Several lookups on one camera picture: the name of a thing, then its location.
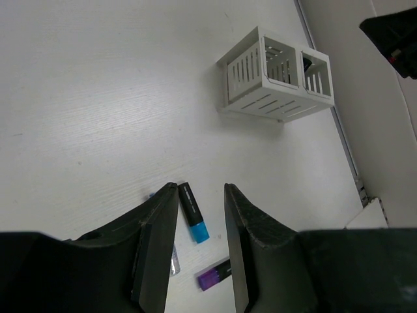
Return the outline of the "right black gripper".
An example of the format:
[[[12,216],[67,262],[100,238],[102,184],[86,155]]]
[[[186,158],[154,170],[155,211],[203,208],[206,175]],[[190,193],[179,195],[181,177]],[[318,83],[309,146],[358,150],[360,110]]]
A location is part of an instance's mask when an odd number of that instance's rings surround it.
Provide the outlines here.
[[[359,28],[402,78],[416,78],[416,8],[364,20]]]

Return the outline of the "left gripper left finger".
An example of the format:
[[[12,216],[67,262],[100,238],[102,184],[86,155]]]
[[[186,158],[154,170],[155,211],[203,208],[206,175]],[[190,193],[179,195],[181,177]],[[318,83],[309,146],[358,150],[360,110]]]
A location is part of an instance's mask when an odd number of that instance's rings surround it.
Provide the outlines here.
[[[167,183],[144,203],[66,243],[64,312],[163,312],[179,208]]]

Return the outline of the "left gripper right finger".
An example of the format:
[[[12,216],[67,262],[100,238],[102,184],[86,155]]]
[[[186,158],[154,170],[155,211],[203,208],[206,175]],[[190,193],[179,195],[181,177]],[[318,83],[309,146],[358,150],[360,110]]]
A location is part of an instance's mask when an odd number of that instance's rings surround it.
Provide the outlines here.
[[[227,242],[237,312],[316,312],[318,299],[297,232],[224,186]]]

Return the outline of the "small clear spray bottle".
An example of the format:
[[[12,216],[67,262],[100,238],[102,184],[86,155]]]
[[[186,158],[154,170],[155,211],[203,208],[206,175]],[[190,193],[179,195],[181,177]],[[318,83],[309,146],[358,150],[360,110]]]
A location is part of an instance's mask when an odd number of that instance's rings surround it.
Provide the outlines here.
[[[171,263],[170,263],[170,277],[176,276],[180,273],[180,262],[177,254],[176,244],[173,243]]]

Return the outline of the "purple highlighter marker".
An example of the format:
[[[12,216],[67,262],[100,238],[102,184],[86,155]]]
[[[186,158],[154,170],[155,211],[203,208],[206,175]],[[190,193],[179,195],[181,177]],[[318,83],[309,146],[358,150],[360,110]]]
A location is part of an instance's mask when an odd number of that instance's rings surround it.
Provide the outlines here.
[[[212,266],[203,273],[197,275],[197,283],[202,291],[207,291],[211,287],[219,284],[231,276],[231,261],[229,258],[219,264]]]

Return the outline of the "blue highlighter marker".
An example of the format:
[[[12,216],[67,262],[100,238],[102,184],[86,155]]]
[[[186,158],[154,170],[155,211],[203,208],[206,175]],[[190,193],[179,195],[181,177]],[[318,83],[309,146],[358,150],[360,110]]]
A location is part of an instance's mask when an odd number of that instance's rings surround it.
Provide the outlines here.
[[[178,186],[182,211],[190,228],[192,237],[197,244],[210,238],[205,221],[188,182]]]

